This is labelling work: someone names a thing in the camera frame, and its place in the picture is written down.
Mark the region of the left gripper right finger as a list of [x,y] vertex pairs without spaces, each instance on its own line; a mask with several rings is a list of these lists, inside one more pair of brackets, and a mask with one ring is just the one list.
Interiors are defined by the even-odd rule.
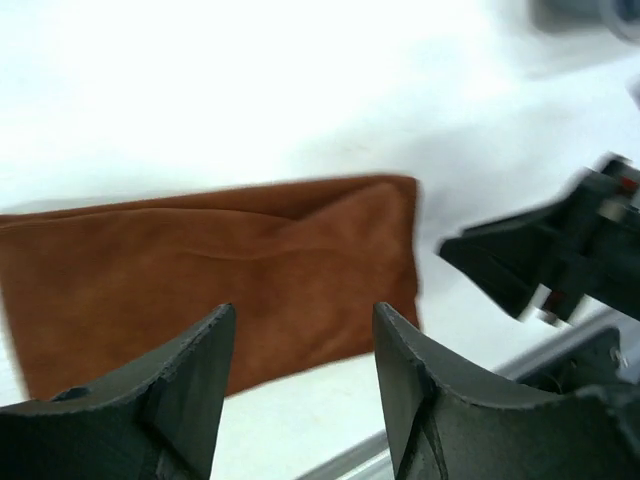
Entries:
[[552,393],[492,373],[373,308],[374,353],[397,479],[636,479],[639,389]]

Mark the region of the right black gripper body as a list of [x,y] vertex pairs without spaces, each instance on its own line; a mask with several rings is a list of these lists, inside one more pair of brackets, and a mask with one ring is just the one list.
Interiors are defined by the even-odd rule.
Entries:
[[545,321],[569,320],[585,297],[639,317],[639,170],[629,159],[605,158],[534,214]]

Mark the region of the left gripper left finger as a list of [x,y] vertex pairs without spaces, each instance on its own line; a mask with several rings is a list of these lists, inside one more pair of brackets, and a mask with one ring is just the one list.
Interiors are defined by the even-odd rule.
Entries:
[[209,478],[235,331],[224,304],[88,384],[3,407],[2,478]]

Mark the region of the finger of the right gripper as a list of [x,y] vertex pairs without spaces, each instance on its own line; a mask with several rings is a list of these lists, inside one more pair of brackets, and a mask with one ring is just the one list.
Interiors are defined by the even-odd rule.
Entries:
[[472,280],[565,280],[590,269],[590,201],[563,199],[464,230],[438,255]]
[[523,275],[505,269],[468,271],[465,275],[514,319],[523,314],[539,284],[536,274]]

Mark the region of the brown towel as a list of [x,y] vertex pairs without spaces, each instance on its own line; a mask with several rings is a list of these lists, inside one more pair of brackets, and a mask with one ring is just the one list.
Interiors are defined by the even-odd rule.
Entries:
[[47,399],[237,313],[228,390],[373,348],[377,302],[417,318],[418,183],[373,175],[5,215],[1,291]]

